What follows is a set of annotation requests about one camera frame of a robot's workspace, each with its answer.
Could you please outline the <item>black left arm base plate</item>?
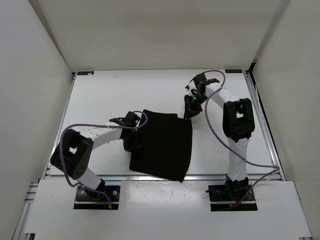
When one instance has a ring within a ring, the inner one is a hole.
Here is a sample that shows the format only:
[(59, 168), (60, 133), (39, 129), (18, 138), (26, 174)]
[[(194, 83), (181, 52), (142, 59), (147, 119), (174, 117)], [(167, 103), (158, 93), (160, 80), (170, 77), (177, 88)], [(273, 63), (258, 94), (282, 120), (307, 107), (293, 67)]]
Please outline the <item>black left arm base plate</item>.
[(105, 185), (104, 194), (88, 191), (82, 186), (76, 188), (73, 208), (75, 210), (118, 210), (121, 193), (120, 185)]

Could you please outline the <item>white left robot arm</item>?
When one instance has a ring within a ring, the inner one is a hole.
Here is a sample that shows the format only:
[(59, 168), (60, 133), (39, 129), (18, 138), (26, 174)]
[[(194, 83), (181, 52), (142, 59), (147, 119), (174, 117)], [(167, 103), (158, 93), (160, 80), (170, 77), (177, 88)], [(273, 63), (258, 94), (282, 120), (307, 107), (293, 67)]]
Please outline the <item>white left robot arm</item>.
[[(87, 126), (91, 128), (84, 132), (73, 129)], [(63, 172), (71, 187), (82, 186), (93, 200), (100, 200), (105, 194), (105, 182), (88, 167), (92, 151), (111, 141), (124, 141), (136, 129), (137, 126), (72, 124), (60, 135), (50, 164)]]

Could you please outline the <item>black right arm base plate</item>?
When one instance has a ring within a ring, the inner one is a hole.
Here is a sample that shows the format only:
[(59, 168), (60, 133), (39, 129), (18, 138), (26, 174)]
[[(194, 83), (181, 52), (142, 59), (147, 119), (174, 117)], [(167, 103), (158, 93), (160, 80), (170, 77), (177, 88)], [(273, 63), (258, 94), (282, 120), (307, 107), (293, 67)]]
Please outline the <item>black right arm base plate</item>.
[(209, 195), (211, 212), (257, 211), (257, 203), (251, 185), (240, 192), (230, 193), (225, 185), (209, 185), (205, 191)]

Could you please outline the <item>black skirt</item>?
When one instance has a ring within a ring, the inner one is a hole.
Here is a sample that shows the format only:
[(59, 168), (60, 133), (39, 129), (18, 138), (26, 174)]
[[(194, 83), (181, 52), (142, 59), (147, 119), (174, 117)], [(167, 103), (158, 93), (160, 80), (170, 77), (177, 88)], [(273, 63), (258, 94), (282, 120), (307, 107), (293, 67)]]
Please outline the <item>black skirt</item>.
[(145, 125), (137, 130), (140, 147), (131, 153), (129, 169), (182, 182), (191, 162), (192, 121), (176, 113), (143, 112), (141, 123)]

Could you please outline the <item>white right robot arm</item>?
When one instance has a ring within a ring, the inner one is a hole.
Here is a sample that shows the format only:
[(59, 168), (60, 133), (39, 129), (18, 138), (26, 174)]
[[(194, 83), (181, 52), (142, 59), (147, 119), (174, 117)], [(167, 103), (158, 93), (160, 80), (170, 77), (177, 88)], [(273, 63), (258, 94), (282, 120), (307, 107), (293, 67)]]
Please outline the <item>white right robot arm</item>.
[(249, 98), (239, 98), (225, 88), (219, 88), (217, 83), (207, 86), (201, 83), (197, 87), (189, 84), (185, 88), (188, 94), (184, 96), (184, 119), (200, 114), (207, 99), (222, 109), (222, 130), (230, 148), (224, 193), (230, 200), (236, 200), (249, 188), (245, 160), (249, 139), (255, 130), (252, 102)]

